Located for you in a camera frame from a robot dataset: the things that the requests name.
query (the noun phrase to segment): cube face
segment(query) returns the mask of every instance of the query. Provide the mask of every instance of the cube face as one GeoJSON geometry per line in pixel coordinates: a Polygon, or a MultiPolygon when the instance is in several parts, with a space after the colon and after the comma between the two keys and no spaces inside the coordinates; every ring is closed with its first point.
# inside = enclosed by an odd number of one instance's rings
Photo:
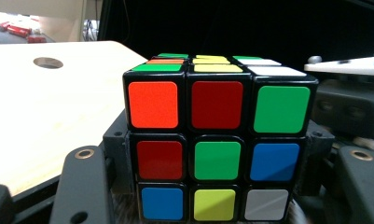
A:
{"type": "Polygon", "coordinates": [[[140,187],[140,216],[145,220],[180,221],[186,215],[183,187],[145,185],[140,187]]]}
{"type": "Polygon", "coordinates": [[[236,64],[191,65],[187,72],[189,129],[196,133],[242,132],[248,120],[251,85],[250,72],[236,64]]]}
{"type": "Polygon", "coordinates": [[[284,218],[288,202],[285,189],[251,189],[243,216],[250,221],[278,221],[284,218]]]}
{"type": "Polygon", "coordinates": [[[197,221],[231,221],[236,216],[234,189],[198,189],[193,202],[193,218],[197,221]]]}
{"type": "Polygon", "coordinates": [[[187,174],[187,140],[177,133],[130,133],[137,181],[180,182],[187,174]]]}
{"type": "Polygon", "coordinates": [[[264,86],[256,102],[254,131],[257,133],[299,133],[311,96],[306,87],[264,86]]]}
{"type": "Polygon", "coordinates": [[[292,179],[300,146],[295,143],[258,143],[253,148],[252,181],[287,182],[292,179]]]}
{"type": "Polygon", "coordinates": [[[133,82],[129,85],[131,122],[136,128],[178,125],[177,85],[173,82],[133,82]]]}
{"type": "Polygon", "coordinates": [[[196,81],[192,85],[192,126],[197,129],[238,128],[242,93],[243,86],[238,81],[196,81]]]}
{"type": "Polygon", "coordinates": [[[245,56],[162,53],[125,73],[141,219],[284,219],[317,84],[245,56]]]}
{"type": "Polygon", "coordinates": [[[184,125],[185,69],[183,63],[150,60],[123,75],[130,130],[176,132],[184,125]]]}
{"type": "Polygon", "coordinates": [[[183,146],[177,141],[141,141],[137,144],[139,176],[143,179],[181,179],[183,146]]]}

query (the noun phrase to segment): screw hole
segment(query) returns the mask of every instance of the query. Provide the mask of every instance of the screw hole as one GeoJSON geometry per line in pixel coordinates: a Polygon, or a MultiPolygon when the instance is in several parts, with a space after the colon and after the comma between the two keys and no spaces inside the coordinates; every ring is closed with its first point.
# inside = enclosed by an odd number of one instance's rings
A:
{"type": "Polygon", "coordinates": [[[33,60],[33,63],[39,67],[47,69],[57,69],[63,67],[63,63],[61,61],[53,58],[36,58],[33,60]]]}
{"type": "Polygon", "coordinates": [[[361,161],[372,161],[373,157],[366,152],[360,150],[353,150],[350,152],[352,156],[356,157],[358,160],[361,161]]]}
{"type": "Polygon", "coordinates": [[[91,157],[94,153],[93,149],[82,149],[76,153],[76,158],[80,160],[87,159],[91,157]]]}
{"type": "Polygon", "coordinates": [[[78,212],[77,214],[75,214],[71,217],[70,222],[72,224],[79,224],[79,223],[84,222],[86,219],[88,219],[88,213],[78,212]]]}
{"type": "Polygon", "coordinates": [[[312,134],[315,135],[315,136],[318,136],[318,137],[322,137],[323,136],[322,133],[317,132],[317,131],[312,132],[312,134]]]}

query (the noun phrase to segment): white sticker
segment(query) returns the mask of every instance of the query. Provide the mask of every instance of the white sticker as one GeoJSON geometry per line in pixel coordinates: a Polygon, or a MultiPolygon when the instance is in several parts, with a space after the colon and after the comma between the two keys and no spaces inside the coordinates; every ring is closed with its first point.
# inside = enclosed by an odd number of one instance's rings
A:
{"type": "Polygon", "coordinates": [[[305,77],[306,74],[289,67],[281,66],[249,66],[248,69],[258,76],[269,77],[305,77]]]}
{"type": "Polygon", "coordinates": [[[280,63],[275,62],[274,60],[270,59],[240,59],[240,63],[245,65],[276,65],[280,66],[280,63]]]}

